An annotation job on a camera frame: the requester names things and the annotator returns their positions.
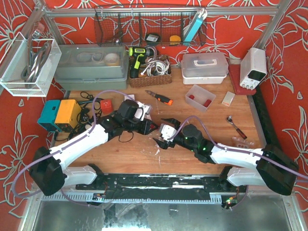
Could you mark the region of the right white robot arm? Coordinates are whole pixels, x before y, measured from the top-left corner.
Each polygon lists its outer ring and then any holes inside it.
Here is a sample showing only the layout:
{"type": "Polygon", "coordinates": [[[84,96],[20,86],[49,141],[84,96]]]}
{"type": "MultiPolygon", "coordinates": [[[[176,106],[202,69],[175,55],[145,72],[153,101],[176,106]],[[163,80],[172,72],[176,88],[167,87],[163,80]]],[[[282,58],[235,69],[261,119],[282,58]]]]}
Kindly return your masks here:
{"type": "Polygon", "coordinates": [[[220,183],[230,186],[267,186],[280,195],[290,195],[298,173],[298,164],[274,145],[247,149],[223,145],[204,138],[193,124],[181,124],[168,118],[159,129],[156,143],[167,149],[175,145],[194,153],[202,163],[226,164],[220,183]]]}

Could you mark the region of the orange black handled pliers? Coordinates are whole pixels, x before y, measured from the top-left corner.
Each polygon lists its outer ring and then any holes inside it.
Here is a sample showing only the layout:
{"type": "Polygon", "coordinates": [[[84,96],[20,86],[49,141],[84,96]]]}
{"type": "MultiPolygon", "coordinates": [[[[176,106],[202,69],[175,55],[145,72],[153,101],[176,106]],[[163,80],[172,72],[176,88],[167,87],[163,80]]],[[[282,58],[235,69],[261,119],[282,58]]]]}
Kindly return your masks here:
{"type": "Polygon", "coordinates": [[[158,101],[167,104],[167,105],[172,105],[173,104],[173,100],[168,98],[167,96],[163,96],[161,94],[157,94],[155,92],[152,92],[150,90],[145,90],[145,92],[151,96],[153,96],[154,98],[156,98],[158,101]]]}

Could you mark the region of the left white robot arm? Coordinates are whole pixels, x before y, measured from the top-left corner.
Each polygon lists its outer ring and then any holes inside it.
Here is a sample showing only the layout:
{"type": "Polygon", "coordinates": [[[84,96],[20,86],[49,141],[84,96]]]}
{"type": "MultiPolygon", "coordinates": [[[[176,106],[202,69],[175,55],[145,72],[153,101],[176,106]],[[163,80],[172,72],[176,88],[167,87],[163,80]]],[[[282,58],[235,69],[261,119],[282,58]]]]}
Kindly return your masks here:
{"type": "Polygon", "coordinates": [[[94,164],[71,167],[71,164],[91,149],[105,144],[124,131],[148,135],[158,128],[147,118],[152,107],[141,102],[125,100],[118,110],[97,120],[89,129],[61,145],[36,150],[29,174],[45,196],[64,186],[92,184],[99,169],[94,164]]]}

